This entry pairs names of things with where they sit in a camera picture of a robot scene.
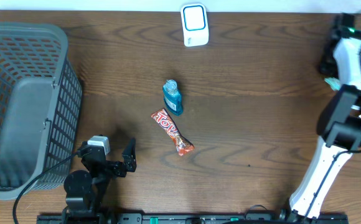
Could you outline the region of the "red Top chocolate bar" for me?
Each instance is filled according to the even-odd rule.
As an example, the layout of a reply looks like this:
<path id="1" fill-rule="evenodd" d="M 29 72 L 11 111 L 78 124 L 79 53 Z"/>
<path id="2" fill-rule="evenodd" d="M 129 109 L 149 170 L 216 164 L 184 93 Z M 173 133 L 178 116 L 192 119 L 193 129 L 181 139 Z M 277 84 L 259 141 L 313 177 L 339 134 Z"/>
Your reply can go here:
<path id="1" fill-rule="evenodd" d="M 172 139 L 178 155 L 184 156 L 195 149 L 194 145 L 181 135 L 175 122 L 164 108 L 152 113 L 151 118 L 155 120 L 156 123 L 160 125 L 160 127 L 165 130 L 168 136 Z"/>

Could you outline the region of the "light blue wet wipes pack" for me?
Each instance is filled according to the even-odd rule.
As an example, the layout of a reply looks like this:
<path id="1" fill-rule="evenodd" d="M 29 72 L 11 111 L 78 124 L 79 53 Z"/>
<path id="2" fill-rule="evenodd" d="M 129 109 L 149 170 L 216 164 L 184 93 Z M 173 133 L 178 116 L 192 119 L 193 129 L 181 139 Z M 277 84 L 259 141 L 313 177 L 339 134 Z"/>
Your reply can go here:
<path id="1" fill-rule="evenodd" d="M 340 81 L 336 78 L 325 78 L 324 81 L 330 86 L 333 91 L 339 91 L 341 88 Z"/>

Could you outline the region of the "blue mouthwash bottle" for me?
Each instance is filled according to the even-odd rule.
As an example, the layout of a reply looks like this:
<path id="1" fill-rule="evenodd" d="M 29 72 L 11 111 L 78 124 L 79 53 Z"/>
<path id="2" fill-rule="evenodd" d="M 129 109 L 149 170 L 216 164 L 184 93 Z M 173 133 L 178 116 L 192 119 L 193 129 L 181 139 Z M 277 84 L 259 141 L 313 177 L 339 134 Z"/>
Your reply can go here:
<path id="1" fill-rule="evenodd" d="M 182 95 L 178 90 L 177 82 L 175 80 L 166 80 L 162 87 L 164 94 L 164 102 L 174 115 L 181 115 L 183 113 Z"/>

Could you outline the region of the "grey plastic shopping basket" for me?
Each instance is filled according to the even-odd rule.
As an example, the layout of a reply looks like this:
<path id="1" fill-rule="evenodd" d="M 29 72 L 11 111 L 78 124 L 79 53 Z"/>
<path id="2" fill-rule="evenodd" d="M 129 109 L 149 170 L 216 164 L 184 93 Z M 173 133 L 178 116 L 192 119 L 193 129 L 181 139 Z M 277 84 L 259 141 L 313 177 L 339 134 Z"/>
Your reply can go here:
<path id="1" fill-rule="evenodd" d="M 67 52 L 57 26 L 0 22 L 0 200 L 69 173 L 82 86 Z"/>

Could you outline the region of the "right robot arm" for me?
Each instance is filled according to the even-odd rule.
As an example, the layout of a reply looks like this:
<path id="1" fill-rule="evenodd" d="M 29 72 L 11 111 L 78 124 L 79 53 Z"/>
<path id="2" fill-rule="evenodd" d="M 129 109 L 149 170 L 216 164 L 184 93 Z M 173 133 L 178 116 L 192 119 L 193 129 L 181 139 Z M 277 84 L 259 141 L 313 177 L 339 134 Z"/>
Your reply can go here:
<path id="1" fill-rule="evenodd" d="M 344 164 L 361 153 L 361 30 L 342 26 L 332 40 L 321 67 L 336 68 L 340 89 L 317 122 L 317 147 L 302 182 L 289 198 L 289 222 L 319 218 L 322 203 Z"/>

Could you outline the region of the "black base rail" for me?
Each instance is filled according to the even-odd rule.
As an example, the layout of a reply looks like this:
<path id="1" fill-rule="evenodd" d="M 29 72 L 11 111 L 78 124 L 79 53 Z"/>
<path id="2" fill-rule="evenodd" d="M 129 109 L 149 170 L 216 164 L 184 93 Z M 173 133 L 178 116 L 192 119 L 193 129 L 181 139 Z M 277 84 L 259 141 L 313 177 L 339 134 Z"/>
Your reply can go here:
<path id="1" fill-rule="evenodd" d="M 275 218 L 272 213 L 247 213 L 213 215 L 160 215 L 141 213 L 109 213 L 98 214 L 94 217 L 75 217 L 69 213 L 64 215 L 39 215 L 36 224 L 63 224 L 63 223 L 102 223 L 102 224 L 221 224 L 221 223 L 348 223 L 347 215 L 323 215 L 317 219 L 305 218 Z"/>

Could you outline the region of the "white barcode scanner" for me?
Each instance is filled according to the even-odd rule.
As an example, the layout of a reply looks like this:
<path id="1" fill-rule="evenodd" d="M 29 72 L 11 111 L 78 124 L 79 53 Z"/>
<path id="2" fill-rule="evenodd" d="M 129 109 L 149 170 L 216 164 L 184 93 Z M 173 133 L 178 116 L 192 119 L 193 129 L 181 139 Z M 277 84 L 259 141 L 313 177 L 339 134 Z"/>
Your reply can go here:
<path id="1" fill-rule="evenodd" d="M 209 42 L 209 25 L 205 6 L 201 3 L 187 4 L 181 8 L 180 14 L 184 45 L 206 45 Z"/>

